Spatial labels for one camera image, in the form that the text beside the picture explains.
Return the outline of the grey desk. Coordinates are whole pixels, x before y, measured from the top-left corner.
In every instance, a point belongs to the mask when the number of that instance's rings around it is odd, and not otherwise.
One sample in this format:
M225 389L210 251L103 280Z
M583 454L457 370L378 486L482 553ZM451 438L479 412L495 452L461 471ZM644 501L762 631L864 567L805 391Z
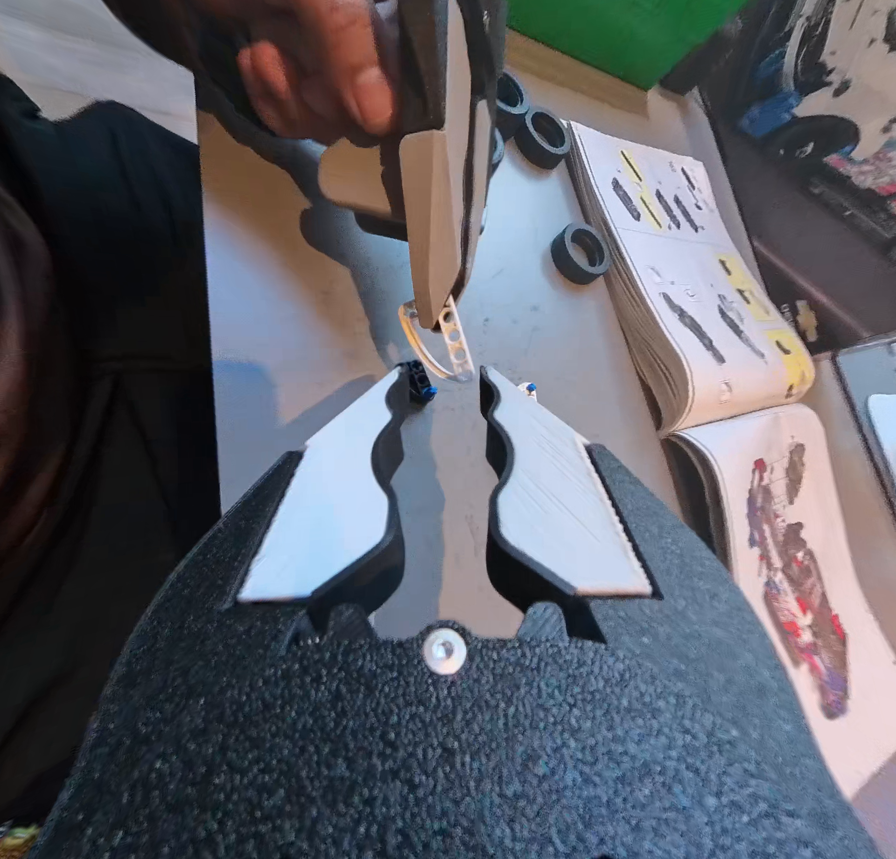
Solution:
M756 270L715 138L693 100L638 93L546 50L535 77L511 40L511 67L555 114L704 163L722 219ZM407 248L368 235L317 191L322 149L234 137L197 112L203 178L211 354L222 510L287 450L409 357L397 315L411 297ZM489 193L487 228L460 312L476 367L533 380L539 399L606 445L679 517L695 525L678 459L661 448L602 283L575 286L555 271L549 243L578 215L566 169L538 172L511 147ZM894 649L894 522L860 443L833 363L816 361L806 400L823 424L860 596ZM406 459L394 480L408 574L375 621L405 636L429 618L469 620L510 634L521 614L489 593L487 502L496 481L475 384L445 384L434 409L402 429ZM848 792L870 819L894 823L894 693L859 716L857 746L875 746L870 771Z

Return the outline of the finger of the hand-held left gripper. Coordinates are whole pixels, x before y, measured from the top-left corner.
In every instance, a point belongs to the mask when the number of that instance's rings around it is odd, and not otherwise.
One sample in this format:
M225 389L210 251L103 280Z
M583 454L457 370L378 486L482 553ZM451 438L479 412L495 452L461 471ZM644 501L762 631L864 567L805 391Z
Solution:
M494 126L487 100L472 92L472 69L462 11L447 4L445 132L451 221L457 272L451 295L460 297L470 281L483 229L491 171Z
M462 265L466 145L447 129L404 136L399 168L418 313L439 313Z

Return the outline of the plain white curved brick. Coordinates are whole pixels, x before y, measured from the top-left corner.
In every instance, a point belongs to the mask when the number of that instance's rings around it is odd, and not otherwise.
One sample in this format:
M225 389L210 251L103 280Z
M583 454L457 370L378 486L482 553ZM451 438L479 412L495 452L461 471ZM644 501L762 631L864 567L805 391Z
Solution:
M468 383L474 379L475 365L453 296L448 297L436 320L437 331L442 335L447 351L449 368L439 363L420 336L422 330L416 302L408 301L400 305L398 316L410 349L431 374L455 383Z

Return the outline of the toy car set box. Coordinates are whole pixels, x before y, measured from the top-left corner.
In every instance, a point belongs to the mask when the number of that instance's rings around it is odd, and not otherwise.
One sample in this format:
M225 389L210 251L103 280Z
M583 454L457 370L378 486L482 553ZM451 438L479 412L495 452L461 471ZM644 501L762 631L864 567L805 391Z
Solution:
M700 83L756 261L857 340L894 330L895 0L749 0Z

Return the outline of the green plastic bin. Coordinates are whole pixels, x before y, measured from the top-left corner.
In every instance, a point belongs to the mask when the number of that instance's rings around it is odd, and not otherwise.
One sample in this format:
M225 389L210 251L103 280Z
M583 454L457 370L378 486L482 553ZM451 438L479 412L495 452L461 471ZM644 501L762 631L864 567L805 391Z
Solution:
M750 0L507 0L508 26L649 90Z

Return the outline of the person's clothed body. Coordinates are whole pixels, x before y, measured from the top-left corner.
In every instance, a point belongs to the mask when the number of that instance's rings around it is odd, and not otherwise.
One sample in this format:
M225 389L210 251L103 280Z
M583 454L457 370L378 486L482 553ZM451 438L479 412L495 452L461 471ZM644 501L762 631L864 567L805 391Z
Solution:
M39 825L168 575L218 520L198 148L2 76L2 824Z

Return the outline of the person's left forearm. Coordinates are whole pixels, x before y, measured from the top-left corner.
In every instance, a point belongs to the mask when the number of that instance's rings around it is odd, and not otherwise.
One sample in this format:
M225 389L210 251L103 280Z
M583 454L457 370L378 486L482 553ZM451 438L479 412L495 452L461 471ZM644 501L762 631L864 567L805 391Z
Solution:
M247 99L238 52L245 29L199 0L102 0L132 34L192 73L204 91L230 103Z

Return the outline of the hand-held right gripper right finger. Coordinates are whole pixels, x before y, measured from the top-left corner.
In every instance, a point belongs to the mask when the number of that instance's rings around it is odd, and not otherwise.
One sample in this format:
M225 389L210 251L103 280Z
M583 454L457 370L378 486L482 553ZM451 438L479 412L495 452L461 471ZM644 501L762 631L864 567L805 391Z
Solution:
M651 596L584 436L492 366L480 369L480 410L498 478L489 535L511 576L521 570L572 598Z

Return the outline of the open instruction booklet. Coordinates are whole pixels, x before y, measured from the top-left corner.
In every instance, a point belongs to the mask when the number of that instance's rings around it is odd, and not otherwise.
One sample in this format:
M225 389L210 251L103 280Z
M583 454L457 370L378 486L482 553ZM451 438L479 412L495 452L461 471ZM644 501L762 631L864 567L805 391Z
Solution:
M894 650L859 583L815 366L745 264L697 159L568 125L583 215L658 436L696 475L713 551L770 635L848 798L894 756Z

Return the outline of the instruction sheet on stand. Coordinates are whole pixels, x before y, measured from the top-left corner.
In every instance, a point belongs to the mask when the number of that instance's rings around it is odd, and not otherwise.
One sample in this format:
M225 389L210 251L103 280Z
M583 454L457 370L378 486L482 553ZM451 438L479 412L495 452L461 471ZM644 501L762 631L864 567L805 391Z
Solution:
M895 334L835 352L834 369L875 474L895 514Z

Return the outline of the small black curved brick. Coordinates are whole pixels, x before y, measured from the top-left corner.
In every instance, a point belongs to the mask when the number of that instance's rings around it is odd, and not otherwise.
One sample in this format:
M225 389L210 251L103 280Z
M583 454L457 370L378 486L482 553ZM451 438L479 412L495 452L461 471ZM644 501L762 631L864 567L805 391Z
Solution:
M396 365L396 369L404 373L408 380L409 401L414 405L424 406L427 402L424 390L432 385L427 366L420 360L405 360Z

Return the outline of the person's left hand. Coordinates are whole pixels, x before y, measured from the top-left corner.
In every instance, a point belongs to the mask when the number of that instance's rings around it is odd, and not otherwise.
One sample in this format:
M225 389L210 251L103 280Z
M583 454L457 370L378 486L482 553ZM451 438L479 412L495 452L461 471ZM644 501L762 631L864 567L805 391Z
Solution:
M259 120L276 136L330 145L385 136L399 118L390 0L189 0L238 26L237 68Z

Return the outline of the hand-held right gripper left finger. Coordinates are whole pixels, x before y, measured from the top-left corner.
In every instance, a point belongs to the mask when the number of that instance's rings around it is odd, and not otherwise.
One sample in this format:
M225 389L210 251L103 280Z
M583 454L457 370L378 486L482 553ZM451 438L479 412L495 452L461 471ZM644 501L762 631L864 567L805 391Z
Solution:
M397 590L404 539L391 481L403 460L408 369L394 368L320 428L297 465L237 592L241 604L341 605L364 615Z

